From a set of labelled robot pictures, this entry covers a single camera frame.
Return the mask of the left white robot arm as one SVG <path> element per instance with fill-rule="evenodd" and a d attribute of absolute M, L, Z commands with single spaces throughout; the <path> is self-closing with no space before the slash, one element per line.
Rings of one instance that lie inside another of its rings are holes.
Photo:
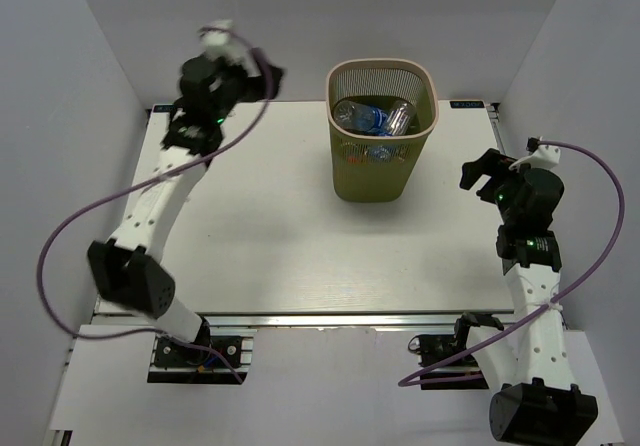
<path fill-rule="evenodd" d="M 177 298 L 175 280 L 161 261 L 180 211 L 223 142 L 225 119 L 239 103 L 272 100 L 279 93 L 284 69 L 259 49 L 250 54 L 259 63 L 255 76 L 226 56 L 200 55 L 183 64 L 180 96 L 169 109 L 155 169 L 158 182 L 142 189 L 108 240 L 92 242 L 87 251 L 100 298 L 162 330 L 191 365 L 210 356 L 209 324 Z"/>

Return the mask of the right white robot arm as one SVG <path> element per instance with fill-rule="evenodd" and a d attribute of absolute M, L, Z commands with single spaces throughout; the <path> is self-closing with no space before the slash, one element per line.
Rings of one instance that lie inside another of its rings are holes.
<path fill-rule="evenodd" d="M 487 340 L 498 320 L 464 314 L 451 340 L 453 356 L 477 363 L 491 393 L 489 426 L 499 442 L 576 445 L 598 416 L 597 400 L 581 392 L 565 345 L 559 291 L 562 261 L 550 229 L 564 184 L 552 169 L 558 150 L 543 148 L 517 160 L 496 149 L 462 167 L 460 186 L 487 176 L 477 196 L 497 206 L 502 224 L 496 251 L 516 318 L 514 340 Z"/>

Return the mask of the blue label water bottle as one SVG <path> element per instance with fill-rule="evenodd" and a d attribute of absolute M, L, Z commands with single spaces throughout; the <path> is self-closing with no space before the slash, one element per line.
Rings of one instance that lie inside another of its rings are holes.
<path fill-rule="evenodd" d="M 397 100 L 385 120 L 381 132 L 384 136 L 403 136 L 406 134 L 416 110 L 413 104 L 405 100 Z"/>
<path fill-rule="evenodd" d="M 334 107 L 332 117 L 344 130 L 362 135 L 377 135 L 387 119 L 387 114 L 377 107 L 343 100 Z"/>

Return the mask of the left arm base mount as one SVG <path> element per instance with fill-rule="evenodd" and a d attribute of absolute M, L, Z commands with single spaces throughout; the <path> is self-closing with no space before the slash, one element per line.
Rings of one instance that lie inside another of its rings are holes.
<path fill-rule="evenodd" d="M 252 362 L 256 330 L 211 329 L 209 348 L 200 351 L 159 336 L 147 373 L 149 384 L 240 385 Z"/>

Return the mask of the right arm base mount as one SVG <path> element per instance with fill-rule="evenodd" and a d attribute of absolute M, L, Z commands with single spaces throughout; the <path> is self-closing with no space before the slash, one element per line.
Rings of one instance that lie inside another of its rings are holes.
<path fill-rule="evenodd" d="M 452 333 L 416 335 L 409 341 L 407 348 L 410 353 L 420 357 L 419 365 L 424 368 L 464 350 L 470 330 L 478 327 L 504 330 L 502 322 L 491 314 L 465 312 L 456 320 Z M 420 380 L 426 379 L 444 379 L 444 382 L 421 384 L 420 388 L 425 391 L 488 390 L 484 376 L 472 355 L 420 377 Z"/>

